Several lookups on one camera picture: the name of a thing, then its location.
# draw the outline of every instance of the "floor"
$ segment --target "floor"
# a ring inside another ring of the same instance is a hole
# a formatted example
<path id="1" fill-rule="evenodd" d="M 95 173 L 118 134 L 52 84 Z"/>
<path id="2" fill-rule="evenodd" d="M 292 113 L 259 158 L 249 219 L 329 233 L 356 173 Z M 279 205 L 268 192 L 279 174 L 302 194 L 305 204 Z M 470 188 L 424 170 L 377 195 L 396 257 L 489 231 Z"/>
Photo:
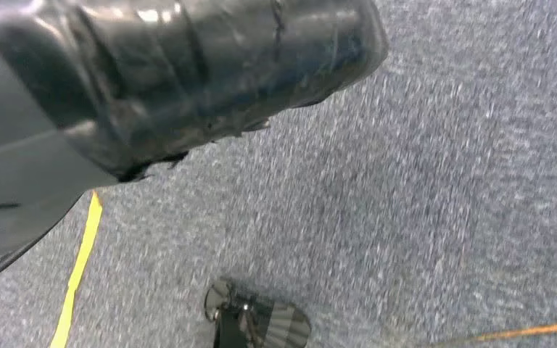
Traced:
<path id="1" fill-rule="evenodd" d="M 557 322 L 557 1 L 377 4 L 373 77 L 99 189 L 69 347 L 211 347 L 222 275 L 305 309 L 310 347 Z M 48 346 L 89 199 L 0 275 L 0 347 Z"/>

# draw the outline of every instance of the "yellow cable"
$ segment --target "yellow cable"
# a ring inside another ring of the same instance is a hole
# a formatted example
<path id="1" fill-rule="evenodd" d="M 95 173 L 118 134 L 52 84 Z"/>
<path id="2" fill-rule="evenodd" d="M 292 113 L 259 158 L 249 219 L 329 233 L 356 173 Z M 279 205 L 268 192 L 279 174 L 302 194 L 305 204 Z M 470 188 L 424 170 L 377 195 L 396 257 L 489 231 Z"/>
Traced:
<path id="1" fill-rule="evenodd" d="M 102 210 L 102 203 L 99 201 L 97 193 L 93 191 L 91 205 L 88 207 L 88 218 L 86 219 L 86 227 L 84 228 L 84 235 L 82 236 L 82 244 L 80 245 L 78 257 L 75 260 L 73 272 L 71 273 L 69 283 L 67 284 L 67 294 L 65 295 L 63 310 L 61 312 L 61 317 L 59 318 L 57 331 L 54 333 L 54 338 L 50 344 L 50 348 L 65 348 L 65 345 L 67 344 L 73 315 L 73 299 L 75 291 L 80 285 L 86 261 L 93 249 L 93 243 L 95 242 L 95 236 L 97 235 L 97 229 L 99 228 L 99 220 L 101 220 L 102 217 Z"/>
<path id="2" fill-rule="evenodd" d="M 535 336 L 544 334 L 556 334 L 557 324 L 546 325 L 546 326 L 535 326 L 531 328 L 523 328 L 519 330 L 501 331 L 495 333 L 485 333 L 480 336 L 470 337 L 467 339 L 453 339 L 451 341 L 446 341 L 438 344 L 434 344 L 433 347 L 453 347 L 457 344 L 466 344 L 474 342 L 488 342 L 497 339 L 515 339 L 518 337 L 525 336 Z"/>

